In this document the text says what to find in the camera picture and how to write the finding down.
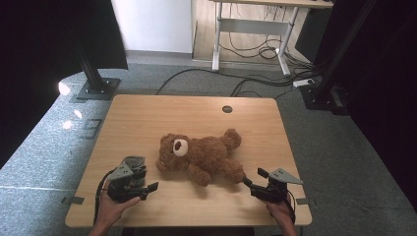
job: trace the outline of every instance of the black stand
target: black stand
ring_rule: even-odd
[[[83,44],[78,38],[73,24],[69,19],[67,19],[67,25],[69,36],[71,36],[74,41],[75,53],[84,73],[86,73],[87,76],[87,82],[84,84],[83,88],[81,88],[77,96],[73,96],[71,102],[81,103],[86,102],[88,99],[111,100],[114,91],[116,91],[116,88],[119,86],[120,79],[103,79],[101,77],[97,68],[95,68],[89,61],[89,58],[83,48]]]
[[[328,70],[320,85],[317,88],[300,88],[307,109],[331,110],[335,115],[347,115],[347,93],[337,85],[335,71],[376,1],[371,0],[365,3],[350,32],[339,45],[334,57],[331,58]]]
[[[307,109],[329,110],[334,115],[348,114],[345,107],[346,92],[341,87],[333,86],[330,89],[330,96],[326,99],[320,99],[318,96],[319,88],[300,87],[300,91]]]

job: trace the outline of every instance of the teddy bear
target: teddy bear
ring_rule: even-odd
[[[188,138],[168,134],[160,139],[156,167],[162,172],[188,171],[200,186],[207,186],[211,175],[221,174],[240,183],[245,177],[242,164],[230,157],[230,152],[242,143],[235,129],[228,129],[222,137]]]

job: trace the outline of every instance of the white light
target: white light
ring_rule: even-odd
[[[83,119],[83,114],[81,113],[81,111],[79,110],[74,110],[74,114],[76,114],[76,116],[80,119]]]
[[[71,129],[72,126],[73,126],[73,123],[71,121],[66,121],[62,125],[62,128],[64,128],[65,130],[69,130],[69,129]]]
[[[71,89],[61,82],[58,84],[58,88],[59,92],[63,95],[68,95],[71,92]]]

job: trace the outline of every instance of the white desk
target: white desk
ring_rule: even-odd
[[[215,44],[212,55],[212,69],[218,71],[219,57],[220,57],[220,32],[241,32],[241,33],[255,33],[268,35],[282,35],[283,40],[279,48],[277,48],[277,57],[282,68],[284,76],[290,76],[288,65],[285,60],[284,52],[288,44],[289,36],[294,28],[295,19],[297,18],[300,7],[304,8],[331,8],[331,2],[323,0],[210,0],[218,4],[217,24],[215,28]],[[253,5],[269,5],[269,6],[285,6],[294,7],[292,16],[289,22],[268,22],[268,21],[250,21],[241,19],[224,19],[221,17],[223,3],[238,3],[238,4],[253,4]]]

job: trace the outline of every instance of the adjustable desk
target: adjustable desk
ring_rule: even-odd
[[[212,55],[212,69],[218,71],[219,57],[220,57],[220,32],[241,32],[254,34],[268,34],[268,35],[282,35],[282,43],[277,50],[277,57],[281,65],[284,76],[290,76],[288,65],[285,61],[284,52],[288,44],[289,36],[294,27],[295,19],[299,8],[331,8],[333,4],[323,0],[210,0],[219,5],[217,11],[217,24],[215,28],[215,43]],[[221,17],[223,3],[238,3],[238,4],[253,4],[253,5],[269,5],[269,6],[285,6],[294,7],[291,19],[288,23],[285,22],[267,22],[267,21],[249,21],[241,19],[223,19]]]
[[[224,106],[232,108],[223,112]],[[128,155],[146,158],[146,185],[159,182],[148,198],[128,208],[116,226],[260,226],[275,225],[264,203],[251,196],[243,183],[234,184],[214,176],[201,187],[186,172],[161,173],[155,166],[159,140],[168,133],[190,138],[222,136],[235,128],[242,145],[232,152],[254,184],[268,180],[257,174],[283,168],[299,178],[291,148],[275,100],[271,98],[206,97],[168,95],[116,95],[95,143],[76,197],[66,217],[71,227],[90,227],[94,195],[102,177]],[[302,186],[288,184],[296,199],[305,199]],[[296,225],[308,225],[308,205],[296,207]]]

